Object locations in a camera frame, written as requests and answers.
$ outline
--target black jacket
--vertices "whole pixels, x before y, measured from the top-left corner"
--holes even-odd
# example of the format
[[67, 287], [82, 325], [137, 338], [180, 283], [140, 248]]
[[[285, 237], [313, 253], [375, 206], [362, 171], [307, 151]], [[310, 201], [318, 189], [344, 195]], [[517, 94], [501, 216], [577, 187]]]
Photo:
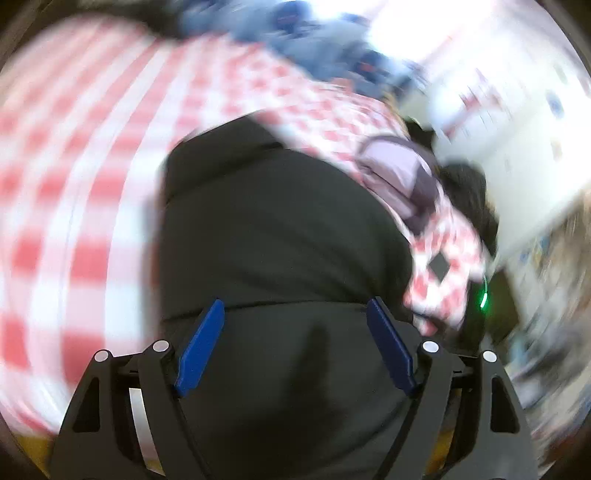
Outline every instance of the black jacket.
[[215, 478], [371, 478], [407, 408], [365, 324], [400, 305], [407, 241], [333, 166], [241, 118], [167, 161], [159, 269], [177, 342], [209, 301], [226, 324], [183, 409]]

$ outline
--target white screw cap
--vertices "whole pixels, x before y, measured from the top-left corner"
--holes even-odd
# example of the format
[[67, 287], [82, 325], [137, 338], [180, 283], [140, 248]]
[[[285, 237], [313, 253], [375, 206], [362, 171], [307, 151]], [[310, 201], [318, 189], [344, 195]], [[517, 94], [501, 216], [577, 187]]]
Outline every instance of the white screw cap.
[[423, 350], [429, 353], [435, 353], [439, 350], [439, 345], [431, 340], [428, 340], [423, 343]]
[[158, 340], [158, 342], [152, 345], [152, 348], [156, 352], [165, 352], [168, 350], [168, 342], [166, 340]]
[[104, 362], [109, 358], [109, 352], [107, 350], [99, 350], [95, 353], [96, 362]]
[[484, 360], [486, 360], [489, 363], [495, 363], [496, 362], [496, 353], [495, 352], [491, 352], [490, 350], [487, 350], [486, 352], [484, 352], [482, 354], [482, 358]]

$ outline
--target green led light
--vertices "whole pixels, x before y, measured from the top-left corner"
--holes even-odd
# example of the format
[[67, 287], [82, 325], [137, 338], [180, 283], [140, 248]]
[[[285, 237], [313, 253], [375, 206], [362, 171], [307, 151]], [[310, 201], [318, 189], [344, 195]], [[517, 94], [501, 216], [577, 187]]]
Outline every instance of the green led light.
[[482, 296], [482, 302], [480, 303], [481, 310], [485, 307], [487, 300], [488, 300], [488, 293], [484, 292], [484, 295]]

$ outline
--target red and white checkered tablecloth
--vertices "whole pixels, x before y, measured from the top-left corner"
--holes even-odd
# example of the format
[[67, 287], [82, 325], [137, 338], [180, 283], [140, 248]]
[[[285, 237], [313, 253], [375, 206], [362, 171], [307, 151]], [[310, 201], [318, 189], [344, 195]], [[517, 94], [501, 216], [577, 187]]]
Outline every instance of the red and white checkered tablecloth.
[[261, 45], [178, 44], [107, 17], [35, 39], [0, 74], [0, 102], [0, 409], [25, 434], [59, 430], [94, 352], [155, 338], [156, 198], [182, 138], [259, 111], [359, 179], [361, 141], [402, 134], [384, 104]]

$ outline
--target blue gripper pad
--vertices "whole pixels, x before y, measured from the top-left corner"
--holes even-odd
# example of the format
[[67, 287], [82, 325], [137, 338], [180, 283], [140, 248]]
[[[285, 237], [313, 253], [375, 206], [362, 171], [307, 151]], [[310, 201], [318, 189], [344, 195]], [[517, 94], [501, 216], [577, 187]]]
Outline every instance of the blue gripper pad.
[[[382, 355], [382, 360], [388, 368], [394, 385], [406, 393], [406, 395], [411, 395], [417, 387], [417, 382], [414, 378], [415, 355], [413, 356], [408, 351], [404, 345], [404, 341], [394, 329], [392, 322], [390, 322], [388, 315], [382, 309], [380, 303], [378, 299], [372, 299], [368, 303], [366, 318], [369, 331], [374, 337], [374, 342], [378, 346], [379, 353]], [[396, 323], [400, 324], [401, 328], [410, 327], [414, 329], [420, 343], [420, 335], [412, 325], [408, 323], [403, 324], [402, 322]]]
[[203, 375], [205, 366], [222, 331], [223, 323], [223, 302], [216, 300], [205, 313], [197, 332], [178, 360], [178, 376], [174, 388], [179, 396], [184, 397], [199, 384], [201, 375]]

